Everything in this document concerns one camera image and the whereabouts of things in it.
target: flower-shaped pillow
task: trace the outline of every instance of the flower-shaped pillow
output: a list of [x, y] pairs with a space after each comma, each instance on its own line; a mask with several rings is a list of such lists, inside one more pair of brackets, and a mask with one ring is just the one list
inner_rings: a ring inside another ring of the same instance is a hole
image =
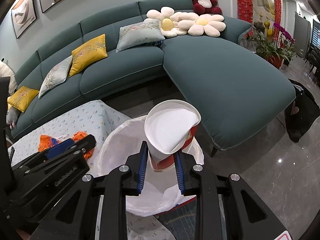
[[178, 29], [188, 31], [192, 36], [201, 36], [203, 33], [210, 37], [219, 37], [224, 31], [226, 24], [222, 21], [224, 17], [219, 14], [203, 14], [198, 16], [195, 13], [181, 13], [179, 16]]
[[147, 12], [147, 19], [159, 20], [159, 27], [163, 36], [172, 38], [177, 35], [186, 35], [188, 31], [180, 30], [178, 28], [178, 22], [180, 21], [179, 15], [182, 12], [174, 12], [170, 7], [162, 7], [161, 12], [157, 10], [150, 10]]

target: sofa backrest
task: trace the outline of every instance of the sofa backrest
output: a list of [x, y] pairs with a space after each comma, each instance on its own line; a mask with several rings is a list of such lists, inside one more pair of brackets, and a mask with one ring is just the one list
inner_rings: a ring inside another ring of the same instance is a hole
[[[18, 88], [27, 86], [39, 90], [48, 72], [59, 62], [71, 55], [71, 51], [99, 35], [106, 35], [107, 52], [116, 49], [120, 27], [142, 22], [151, 9], [163, 6], [175, 11], [193, 12], [192, 0], [145, 0], [134, 2], [96, 13], [72, 27], [62, 31], [48, 43], [42, 45], [17, 71]], [[239, 43], [251, 24], [225, 17], [227, 28], [221, 38]]]

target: paper bucket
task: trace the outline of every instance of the paper bucket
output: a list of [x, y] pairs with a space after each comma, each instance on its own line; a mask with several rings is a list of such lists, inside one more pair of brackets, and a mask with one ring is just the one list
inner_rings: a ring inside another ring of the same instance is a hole
[[173, 153], [188, 152], [201, 116], [191, 104], [181, 100], [159, 103], [147, 115], [144, 130], [155, 171], [173, 167]]

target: green sofa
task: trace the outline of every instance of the green sofa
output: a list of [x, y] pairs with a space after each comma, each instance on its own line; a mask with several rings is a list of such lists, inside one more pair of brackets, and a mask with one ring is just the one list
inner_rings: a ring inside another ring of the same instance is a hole
[[217, 148], [234, 147], [257, 133], [295, 98], [288, 79], [271, 64], [237, 45], [251, 28], [225, 17], [220, 38], [177, 36], [160, 47], [138, 46], [116, 53], [119, 29], [143, 21], [150, 9], [169, 6], [192, 12], [191, 0], [145, 0], [111, 8], [82, 20], [41, 46], [16, 73], [18, 88], [39, 90], [53, 66], [84, 42], [106, 34], [108, 57], [36, 97], [18, 119], [17, 140], [59, 115], [94, 99], [168, 75], [202, 116]]

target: gray marble floor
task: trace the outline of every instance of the gray marble floor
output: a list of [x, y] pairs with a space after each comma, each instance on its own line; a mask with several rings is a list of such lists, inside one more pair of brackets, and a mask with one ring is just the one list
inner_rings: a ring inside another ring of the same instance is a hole
[[[310, 67], [294, 58], [282, 71], [307, 87], [320, 105], [320, 88], [308, 77]], [[156, 104], [183, 96], [168, 78], [145, 83], [105, 98], [106, 104], [134, 118], [147, 114]], [[222, 176], [240, 174], [277, 215], [296, 240], [320, 209], [320, 118], [294, 143], [284, 127], [284, 116], [271, 121], [259, 133], [228, 151], [210, 153], [211, 138], [199, 127], [196, 139], [212, 171]]]

